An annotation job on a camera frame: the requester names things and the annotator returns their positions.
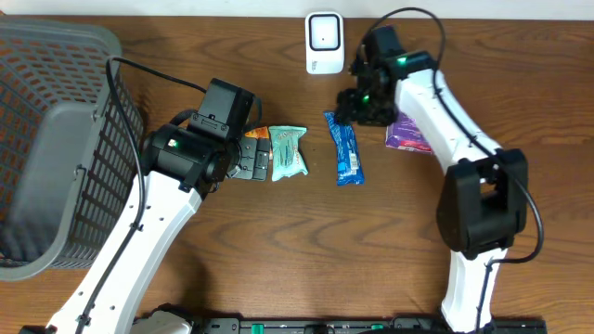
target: wooden table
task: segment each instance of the wooden table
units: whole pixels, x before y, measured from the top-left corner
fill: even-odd
[[[139,312],[164,302],[246,317],[378,317],[433,313],[449,251],[435,223],[442,174],[434,157],[384,147],[385,130],[356,127],[364,186],[336,186],[322,111],[354,84],[304,67],[302,19],[57,18],[103,25],[124,55],[206,85],[217,77],[264,101],[263,124],[306,126],[309,175],[229,181],[167,253]],[[347,19],[347,63],[369,19]],[[459,102],[505,148],[521,148],[546,226],[532,263],[502,267],[493,314],[543,316],[549,333],[591,333],[594,321],[594,29],[590,22],[447,20],[443,70]],[[436,50],[429,20],[401,20],[403,44]],[[202,94],[125,69],[149,129]],[[510,256],[535,244],[534,220]],[[45,324],[85,270],[0,283],[0,331]]]

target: teal wrapper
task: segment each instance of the teal wrapper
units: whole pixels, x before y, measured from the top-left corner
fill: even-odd
[[[299,138],[307,129],[298,126],[270,126],[272,141],[272,181],[291,177],[297,173],[307,175],[307,167],[299,153]]]

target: white plug-in device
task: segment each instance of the white plug-in device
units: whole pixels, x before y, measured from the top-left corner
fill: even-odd
[[[342,16],[314,12],[305,18],[305,67],[310,74],[332,74],[344,66]]]

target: purple snack package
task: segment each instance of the purple snack package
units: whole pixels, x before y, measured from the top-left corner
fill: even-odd
[[[415,121],[404,112],[386,128],[386,147],[432,154],[427,140],[420,133]]]

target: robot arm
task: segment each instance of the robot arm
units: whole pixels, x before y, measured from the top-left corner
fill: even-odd
[[[179,181],[158,172],[145,176],[147,208],[142,230],[135,233],[99,293],[95,307],[84,329],[89,333],[129,333],[138,305],[171,243],[198,210],[202,200],[196,189],[185,192]],[[105,272],[115,251],[122,244],[138,205],[138,182],[126,202],[120,220],[111,231],[83,282],[64,306],[52,316],[48,328],[57,333],[74,333],[77,317],[88,302],[91,292]],[[188,323],[175,324],[191,329]]]
[[[452,122],[434,96],[432,84],[433,70],[410,73],[406,79],[396,84],[395,105],[415,120],[423,136],[429,142],[435,157],[439,160],[444,173],[458,161],[478,161],[485,159],[485,154],[471,145],[469,138]],[[464,126],[477,140],[493,154],[499,145],[485,135],[471,120],[464,109],[447,88],[444,75],[437,73],[437,84],[447,105]],[[469,260],[460,251],[451,251],[449,282],[447,293],[441,305],[442,314],[447,324],[456,332],[471,332],[475,328],[477,305],[484,283],[485,267],[491,259],[503,259],[507,250],[496,248],[479,254]],[[494,265],[489,276],[484,298],[485,307],[481,314],[481,328],[491,322],[490,301],[495,287],[498,264]]]
[[[218,183],[241,162],[239,141],[254,101],[252,93],[213,79],[200,109],[189,115],[187,129],[170,123],[149,136],[141,159],[146,208],[138,230],[91,301],[94,306],[90,313],[81,317],[114,254],[128,238],[139,202],[136,179],[122,215],[93,266],[51,318],[45,333],[76,333],[83,321],[84,334],[123,334],[131,330],[181,334],[192,330],[192,324],[174,315],[165,322],[154,317],[152,323],[132,324],[149,282],[181,228],[213,186],[217,189]]]
[[[407,53],[394,28],[382,27],[364,39],[367,62],[357,55],[351,73],[357,88],[338,96],[337,122],[390,125],[402,111],[415,120],[445,174],[436,220],[445,244],[451,249],[447,294],[441,311],[455,332],[476,329],[486,266],[505,258],[515,234],[525,226],[525,200],[510,177],[476,147],[452,119],[488,152],[506,163],[527,184],[527,166],[520,150],[503,151],[472,121],[452,95],[443,73],[427,52]],[[433,74],[437,90],[433,87]],[[448,106],[451,115],[446,112]],[[481,184],[494,186],[483,193]],[[498,265],[491,268],[480,311],[479,327],[491,321],[490,300]]]

